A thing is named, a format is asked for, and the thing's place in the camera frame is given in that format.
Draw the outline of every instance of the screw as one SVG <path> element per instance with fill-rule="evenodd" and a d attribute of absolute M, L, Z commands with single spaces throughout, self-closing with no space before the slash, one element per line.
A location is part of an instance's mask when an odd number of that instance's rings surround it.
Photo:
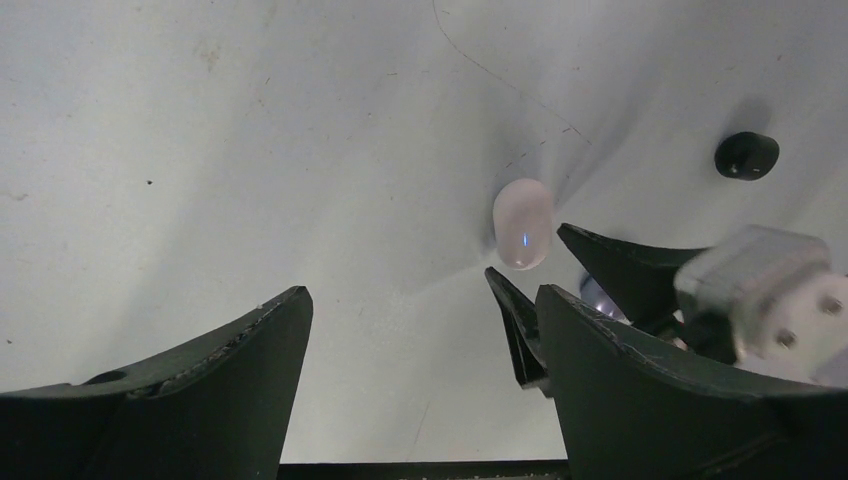
<path fill-rule="evenodd" d="M 777 332 L 777 336 L 774 337 L 774 341 L 781 347 L 792 348 L 792 346 L 795 345 L 795 342 L 798 341 L 798 337 L 789 330 L 782 328 L 779 332 Z"/>
<path fill-rule="evenodd" d="M 842 313 L 842 308 L 842 302 L 831 295 L 825 295 L 819 299 L 819 311 L 831 317 L 836 317 Z"/>

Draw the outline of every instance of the pink capsule-shaped object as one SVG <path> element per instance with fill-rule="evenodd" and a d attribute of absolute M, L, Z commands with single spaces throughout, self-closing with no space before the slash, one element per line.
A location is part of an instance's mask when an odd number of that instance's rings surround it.
<path fill-rule="evenodd" d="M 515 180 L 498 193 L 492 210 L 495 241 L 508 267 L 529 270 L 548 256 L 553 213 L 553 197 L 537 180 Z"/>

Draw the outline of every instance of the pink object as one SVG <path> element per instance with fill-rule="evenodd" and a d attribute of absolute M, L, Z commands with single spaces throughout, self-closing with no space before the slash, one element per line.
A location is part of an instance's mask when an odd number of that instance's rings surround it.
<path fill-rule="evenodd" d="M 553 212 L 553 197 L 537 180 L 515 180 L 498 193 L 492 210 L 495 240 L 508 267 L 529 270 L 548 256 Z"/>

